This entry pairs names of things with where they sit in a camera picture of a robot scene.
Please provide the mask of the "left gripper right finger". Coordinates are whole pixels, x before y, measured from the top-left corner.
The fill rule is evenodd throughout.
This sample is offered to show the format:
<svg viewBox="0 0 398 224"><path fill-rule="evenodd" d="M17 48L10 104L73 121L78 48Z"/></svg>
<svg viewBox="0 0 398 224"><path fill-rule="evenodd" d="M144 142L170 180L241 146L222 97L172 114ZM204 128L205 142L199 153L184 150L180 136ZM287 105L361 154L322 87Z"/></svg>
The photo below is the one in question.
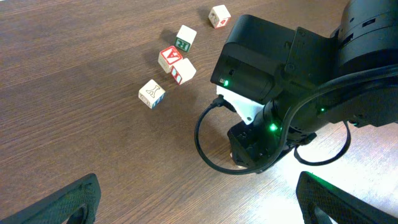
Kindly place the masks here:
<svg viewBox="0 0 398 224"><path fill-rule="evenodd" d="M339 189L335 185L303 171L296 196L304 223L396 224L397 218Z"/></svg>

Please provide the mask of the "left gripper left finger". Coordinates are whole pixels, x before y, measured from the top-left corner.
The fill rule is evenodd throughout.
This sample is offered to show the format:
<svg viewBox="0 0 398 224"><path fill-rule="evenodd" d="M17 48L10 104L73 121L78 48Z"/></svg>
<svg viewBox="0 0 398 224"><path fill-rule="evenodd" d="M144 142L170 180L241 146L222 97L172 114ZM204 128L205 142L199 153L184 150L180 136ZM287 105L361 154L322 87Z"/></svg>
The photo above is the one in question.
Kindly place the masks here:
<svg viewBox="0 0 398 224"><path fill-rule="evenodd" d="M101 198L95 174L87 174L1 223L94 223Z"/></svg>

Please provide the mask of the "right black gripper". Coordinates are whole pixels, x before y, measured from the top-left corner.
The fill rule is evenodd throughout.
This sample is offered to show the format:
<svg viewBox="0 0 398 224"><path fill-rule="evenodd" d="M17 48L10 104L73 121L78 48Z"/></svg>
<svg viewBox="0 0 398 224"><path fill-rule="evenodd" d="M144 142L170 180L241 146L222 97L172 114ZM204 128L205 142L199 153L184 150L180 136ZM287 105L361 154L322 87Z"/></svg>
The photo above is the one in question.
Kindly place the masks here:
<svg viewBox="0 0 398 224"><path fill-rule="evenodd" d="M237 166L252 168L263 165L275 154L279 145L282 120L275 109L264 109L251 124L243 121L227 133L231 143L230 156Z"/></svg>

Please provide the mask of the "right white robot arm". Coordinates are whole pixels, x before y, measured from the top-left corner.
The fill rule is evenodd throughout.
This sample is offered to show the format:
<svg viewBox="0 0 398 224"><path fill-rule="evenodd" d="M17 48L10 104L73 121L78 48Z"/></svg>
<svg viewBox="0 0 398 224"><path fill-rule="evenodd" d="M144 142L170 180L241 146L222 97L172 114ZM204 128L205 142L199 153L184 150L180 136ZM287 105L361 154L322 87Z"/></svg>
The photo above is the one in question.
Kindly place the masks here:
<svg viewBox="0 0 398 224"><path fill-rule="evenodd" d="M328 123L395 123L397 2L350 1L329 37L242 15L211 82L213 107L242 119L228 131L236 175L265 171Z"/></svg>

